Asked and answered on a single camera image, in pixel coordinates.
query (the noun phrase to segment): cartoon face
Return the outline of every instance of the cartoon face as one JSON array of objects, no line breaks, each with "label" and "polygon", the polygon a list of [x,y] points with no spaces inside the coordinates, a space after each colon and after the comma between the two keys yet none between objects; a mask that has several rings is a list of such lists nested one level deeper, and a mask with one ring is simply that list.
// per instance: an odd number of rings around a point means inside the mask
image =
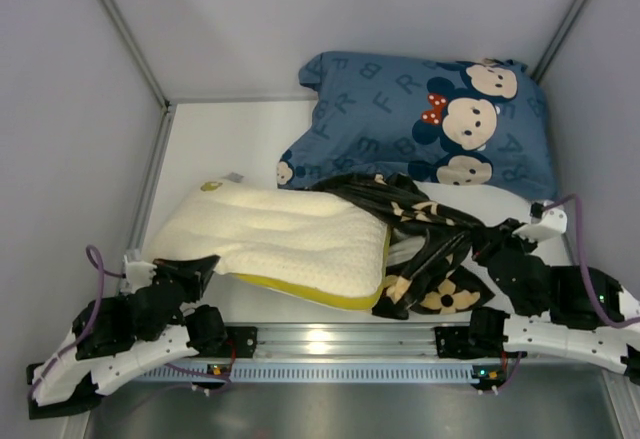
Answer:
[{"label": "cartoon face", "polygon": [[487,96],[513,99],[518,91],[518,80],[513,71],[502,67],[474,64],[466,70],[473,88]]},{"label": "cartoon face", "polygon": [[278,184],[284,186],[293,179],[293,169],[288,162],[280,161],[276,168],[276,180]]},{"label": "cartoon face", "polygon": [[461,97],[451,101],[442,130],[465,151],[483,146],[496,130],[496,108],[486,99]]},{"label": "cartoon face", "polygon": [[489,162],[481,162],[472,156],[454,156],[445,166],[440,166],[436,177],[441,184],[455,186],[483,184],[491,179],[493,168]]}]

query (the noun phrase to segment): pillow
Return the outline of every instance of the pillow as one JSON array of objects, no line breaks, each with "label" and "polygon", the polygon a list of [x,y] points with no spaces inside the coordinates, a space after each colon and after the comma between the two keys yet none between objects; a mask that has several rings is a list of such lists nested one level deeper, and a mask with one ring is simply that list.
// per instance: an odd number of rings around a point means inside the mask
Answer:
[{"label": "pillow", "polygon": [[434,62],[326,52],[299,73],[318,93],[312,125],[283,155],[279,187],[358,172],[491,184],[552,198],[542,90],[513,61]]},{"label": "pillow", "polygon": [[154,259],[220,256],[215,272],[341,309],[369,310],[383,289],[387,226],[333,194],[207,182],[142,251]]}]

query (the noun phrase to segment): black floral cloth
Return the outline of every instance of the black floral cloth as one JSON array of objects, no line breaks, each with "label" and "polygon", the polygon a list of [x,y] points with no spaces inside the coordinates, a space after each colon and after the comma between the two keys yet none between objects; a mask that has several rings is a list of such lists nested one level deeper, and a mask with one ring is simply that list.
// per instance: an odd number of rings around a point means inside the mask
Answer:
[{"label": "black floral cloth", "polygon": [[373,314],[407,319],[421,314],[452,314],[480,307],[493,293],[460,264],[472,233],[485,225],[477,218],[429,199],[413,181],[395,174],[347,174],[310,188],[335,194],[373,214],[403,235],[422,236],[424,246],[408,261],[387,269],[383,293]]}]

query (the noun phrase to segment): white wall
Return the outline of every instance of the white wall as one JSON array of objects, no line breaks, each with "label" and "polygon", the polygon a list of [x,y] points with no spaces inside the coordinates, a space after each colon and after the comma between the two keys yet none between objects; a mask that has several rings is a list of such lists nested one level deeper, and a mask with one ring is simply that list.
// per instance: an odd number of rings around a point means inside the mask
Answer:
[{"label": "white wall", "polygon": [[532,68],[571,0],[116,0],[172,99],[309,96],[300,66],[331,49]]},{"label": "white wall", "polygon": [[160,109],[97,0],[0,11],[0,435],[57,438],[25,367],[95,296],[84,245],[118,265]]},{"label": "white wall", "polygon": [[640,297],[640,0],[591,0],[550,68],[556,164],[585,203],[590,265]]}]

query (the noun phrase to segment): wire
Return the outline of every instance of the wire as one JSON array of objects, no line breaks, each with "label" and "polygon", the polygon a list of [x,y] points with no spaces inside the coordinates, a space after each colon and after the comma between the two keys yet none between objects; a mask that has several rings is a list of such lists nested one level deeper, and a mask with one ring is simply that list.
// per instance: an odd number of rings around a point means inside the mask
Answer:
[{"label": "wire", "polygon": [[[98,248],[96,248],[95,246],[87,246],[85,248],[85,253],[87,254],[87,259],[89,259],[89,262],[91,263],[91,265],[95,269],[100,270],[98,262],[93,258],[93,255],[92,255],[91,251],[89,250],[90,247],[93,248],[94,251],[98,252],[98,255],[100,254],[100,252],[98,251]],[[102,270],[103,270],[105,276],[116,277],[118,279],[122,279],[124,277],[124,274],[118,274],[116,272],[111,272],[111,271],[106,270],[104,268],[104,264],[102,266]]]},{"label": "wire", "polygon": [[511,369],[511,372],[509,373],[509,376],[507,377],[507,380],[504,381],[504,383],[498,387],[498,391],[502,392],[505,390],[505,388],[507,386],[509,386],[509,384],[511,384],[513,382],[513,378],[516,376],[516,372],[518,372],[518,370],[520,369],[520,361],[522,360],[522,352],[518,352],[518,356],[516,357],[516,362],[513,363],[513,368]]},{"label": "wire", "polygon": [[33,399],[33,395],[38,389],[38,386],[47,377],[47,375],[49,374],[53,366],[55,366],[58,363],[58,361],[62,358],[62,356],[67,352],[69,352],[71,349],[75,348],[82,341],[84,341],[85,338],[91,333],[91,330],[93,329],[93,325],[95,324],[96,319],[98,317],[98,312],[100,312],[100,305],[102,304],[102,297],[104,295],[104,279],[105,279],[105,276],[107,275],[106,271],[104,270],[104,261],[102,260],[102,254],[100,254],[100,251],[96,246],[89,244],[85,248],[85,252],[87,254],[87,257],[89,258],[89,262],[91,262],[91,264],[98,270],[98,294],[95,302],[93,303],[93,309],[91,310],[91,315],[89,316],[89,320],[87,321],[87,324],[84,326],[84,329],[82,329],[82,332],[76,338],[76,340],[73,341],[71,344],[60,349],[55,354],[55,356],[47,363],[44,370],[40,374],[40,377],[38,377],[37,379],[34,379],[33,384],[31,384],[31,387],[29,388],[28,397],[30,399]]},{"label": "wire", "polygon": [[187,369],[185,367],[176,366],[175,364],[171,364],[171,363],[167,363],[165,364],[165,366],[168,367],[169,369],[173,369],[176,372],[180,372],[188,376],[204,377],[207,379],[219,379],[219,380],[221,379],[227,384],[230,384],[231,369],[233,368],[233,364],[236,362],[236,346],[231,341],[227,341],[227,344],[231,346],[231,362],[229,363],[229,371],[224,374],[208,374],[206,372],[194,371],[193,369]]},{"label": "wire", "polygon": [[587,291],[587,296],[589,297],[589,302],[593,306],[593,309],[600,320],[609,327],[613,327],[615,329],[622,329],[632,324],[640,323],[640,317],[634,317],[633,319],[627,319],[622,322],[614,322],[607,316],[607,313],[600,305],[598,301],[596,291],[593,288],[593,281],[591,280],[591,274],[589,274],[589,268],[587,267],[587,254],[584,246],[584,224],[583,224],[583,216],[582,216],[582,200],[577,194],[569,194],[566,197],[563,197],[559,201],[554,202],[553,204],[549,204],[543,208],[543,211],[548,211],[550,209],[561,206],[569,201],[574,201],[576,209],[576,245],[578,249],[578,266],[580,267],[580,274],[582,275],[582,282],[584,284],[584,288]]}]

